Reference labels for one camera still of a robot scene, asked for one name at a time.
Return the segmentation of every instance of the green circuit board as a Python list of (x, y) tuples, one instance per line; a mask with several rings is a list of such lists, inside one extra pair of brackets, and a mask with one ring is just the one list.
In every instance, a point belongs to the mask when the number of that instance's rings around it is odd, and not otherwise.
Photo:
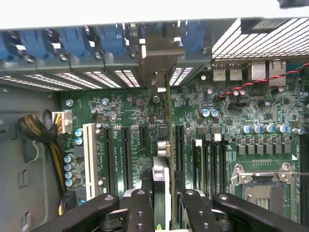
[[(294, 69), (299, 65), (290, 65)], [(198, 188), (205, 195), (211, 197), (216, 192), (231, 192), (230, 179), (237, 164), (246, 172), (277, 172), (283, 165), (291, 165), (293, 172), (299, 168), (299, 138), (292, 133), (292, 128), (302, 127), (305, 106), (307, 102), (300, 97), (304, 87), (298, 76), (289, 76), (287, 86), (283, 93), (275, 93), (272, 88), (246, 88), (246, 94), (241, 97), (226, 97), (223, 100), (216, 96), (238, 86), (238, 82), (213, 82), (202, 80), (199, 76), (187, 87), (172, 88), (172, 116), (174, 152), (176, 169), (185, 173), (185, 184), (189, 189)], [(152, 102), (150, 89), (136, 90), (100, 90), (83, 92), (64, 92), (61, 94), (62, 109), (72, 110), (73, 131), (82, 128), (86, 123), (101, 122), (105, 127), (112, 128), (113, 159), (115, 178), (113, 190), (120, 197), (126, 187), (124, 185), (124, 160), (123, 160), (123, 134), (122, 128), (129, 127), (130, 150), (132, 163), (133, 188), (140, 188), (140, 174), (152, 167), (152, 156), (156, 155), (157, 131), (156, 125), (166, 123), (165, 99), (160, 103)], [(101, 100), (109, 99), (109, 105), (104, 106)], [(66, 100), (73, 100), (74, 105), (67, 107)], [(261, 106), (261, 102), (270, 101), (270, 106)], [(100, 109), (98, 115), (92, 115), (90, 109)], [(218, 117), (203, 117), (201, 110), (216, 109)], [(263, 128), (271, 125), (285, 126), (287, 131), (277, 131), (254, 134), (244, 133), (243, 126), (258, 125)], [(141, 146), (140, 128), (145, 128), (145, 144)], [(196, 140), (205, 141), (206, 135), (220, 134), (221, 141), (205, 143), (203, 147), (208, 163), (201, 167), (200, 150), (196, 154)], [(65, 154), (76, 152), (74, 134), (65, 135)], [(98, 175), (106, 178), (107, 154), (105, 152), (104, 138), (97, 137)], [(183, 167), (177, 166), (179, 156), (182, 156)], [(71, 189), (78, 189), (85, 184), (84, 160), (76, 158), (75, 166), (76, 184)], [(196, 176), (206, 173), (205, 186), (197, 184)], [(110, 191), (111, 187), (104, 184), (99, 187), (99, 192)], [(264, 208), (275, 208), (275, 212), (282, 209), (281, 214), (287, 218), (298, 221), (299, 210), (299, 179), (295, 176), (295, 185), (278, 181), (254, 180), (248, 185), (235, 186), (236, 195), (247, 199), (251, 192), (257, 190), (260, 196), (253, 196), (254, 203)], [(280, 201), (274, 201), (274, 194), (281, 194)]]

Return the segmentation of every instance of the gray metal panel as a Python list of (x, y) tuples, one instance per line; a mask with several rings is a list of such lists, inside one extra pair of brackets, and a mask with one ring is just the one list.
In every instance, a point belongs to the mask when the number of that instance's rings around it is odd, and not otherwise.
[[(46, 92), (16, 87), (0, 87), (0, 231), (20, 232), (21, 218), (30, 213), (31, 229), (57, 216), (59, 198), (55, 172), (49, 155), (24, 162), (22, 136), (12, 140), (10, 123), (28, 113), (42, 116), (43, 111), (56, 111), (55, 102)], [(26, 170), (28, 184), (18, 187), (17, 175)]]

